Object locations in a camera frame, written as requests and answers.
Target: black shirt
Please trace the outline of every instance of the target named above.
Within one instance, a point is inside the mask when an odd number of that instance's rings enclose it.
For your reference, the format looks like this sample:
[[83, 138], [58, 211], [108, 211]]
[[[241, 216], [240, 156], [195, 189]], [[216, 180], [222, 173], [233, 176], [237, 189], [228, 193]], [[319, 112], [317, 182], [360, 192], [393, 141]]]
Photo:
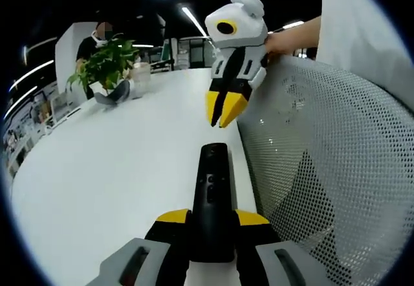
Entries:
[[76, 55], [76, 60], [83, 58], [88, 60], [91, 55], [96, 53], [98, 48], [96, 47], [96, 41], [92, 37], [85, 38], [79, 46], [78, 54]]

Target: ceiling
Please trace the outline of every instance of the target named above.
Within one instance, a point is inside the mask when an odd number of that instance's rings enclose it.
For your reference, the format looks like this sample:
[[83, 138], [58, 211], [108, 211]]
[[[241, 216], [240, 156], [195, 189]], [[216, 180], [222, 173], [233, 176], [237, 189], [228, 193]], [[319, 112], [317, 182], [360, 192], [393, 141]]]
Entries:
[[[161, 45], [162, 27], [158, 15], [166, 21], [165, 36], [182, 38], [200, 36], [192, 22], [180, 11], [188, 6], [204, 26], [204, 18], [229, 0], [22, 0], [16, 10], [21, 26], [21, 47], [32, 47], [50, 38], [59, 38], [73, 23], [79, 21], [110, 21], [115, 32], [124, 32], [137, 43]], [[306, 21], [321, 13], [321, 0], [262, 0], [265, 22], [269, 30], [292, 21]], [[10, 74], [16, 80], [29, 70], [54, 59], [55, 41], [30, 51], [27, 65], [22, 54]], [[47, 66], [23, 80], [10, 97], [14, 100], [34, 85], [44, 86], [56, 79], [54, 65]]]

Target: gray gripper base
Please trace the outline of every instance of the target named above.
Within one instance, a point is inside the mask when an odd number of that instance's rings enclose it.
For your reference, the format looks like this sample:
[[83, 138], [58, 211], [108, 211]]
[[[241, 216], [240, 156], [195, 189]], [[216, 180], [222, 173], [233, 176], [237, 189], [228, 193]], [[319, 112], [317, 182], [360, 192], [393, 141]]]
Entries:
[[134, 286], [155, 286], [169, 246], [167, 243], [146, 239], [132, 239], [101, 263], [99, 276], [86, 286], [121, 286], [122, 274], [140, 248], [148, 254], [138, 272]]
[[325, 267], [292, 241], [256, 247], [270, 286], [331, 286]]

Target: gray object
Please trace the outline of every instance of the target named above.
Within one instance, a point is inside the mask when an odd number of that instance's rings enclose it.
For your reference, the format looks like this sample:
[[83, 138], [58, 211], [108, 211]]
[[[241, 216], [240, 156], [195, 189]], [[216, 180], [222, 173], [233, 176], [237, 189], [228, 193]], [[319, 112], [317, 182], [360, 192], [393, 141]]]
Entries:
[[129, 93], [131, 90], [130, 83], [128, 80], [124, 80], [120, 82], [115, 89], [105, 96], [101, 93], [94, 93], [94, 97], [99, 104], [107, 105], [107, 106], [116, 106], [120, 102], [123, 102], [129, 97]]
[[120, 281], [127, 278], [125, 270], [129, 271], [129, 278], [138, 270], [135, 286], [155, 286], [169, 246], [167, 243], [132, 239], [102, 262], [99, 276], [87, 286], [121, 286], [125, 283]]
[[269, 285], [329, 286], [325, 268], [292, 241], [256, 247]]
[[371, 82], [283, 57], [238, 125], [257, 209], [337, 285], [376, 285], [414, 227], [414, 118]]

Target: person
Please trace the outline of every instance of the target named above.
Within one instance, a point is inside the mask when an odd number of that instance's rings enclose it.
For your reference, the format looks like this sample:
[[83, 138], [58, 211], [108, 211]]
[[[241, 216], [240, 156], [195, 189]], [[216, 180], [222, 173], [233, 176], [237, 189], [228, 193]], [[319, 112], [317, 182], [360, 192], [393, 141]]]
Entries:
[[[80, 70], [85, 61], [87, 61], [95, 52], [98, 51], [100, 45], [104, 44], [105, 41], [111, 39], [113, 35], [113, 27], [108, 22], [99, 22], [96, 25], [95, 31], [91, 36], [85, 38], [78, 49], [76, 55], [76, 71]], [[90, 87], [87, 87], [86, 90], [87, 99], [93, 98], [93, 91]]]
[[321, 16], [270, 34], [270, 54], [318, 47], [316, 61], [352, 72], [414, 110], [414, 65], [400, 35], [373, 0], [322, 0]]

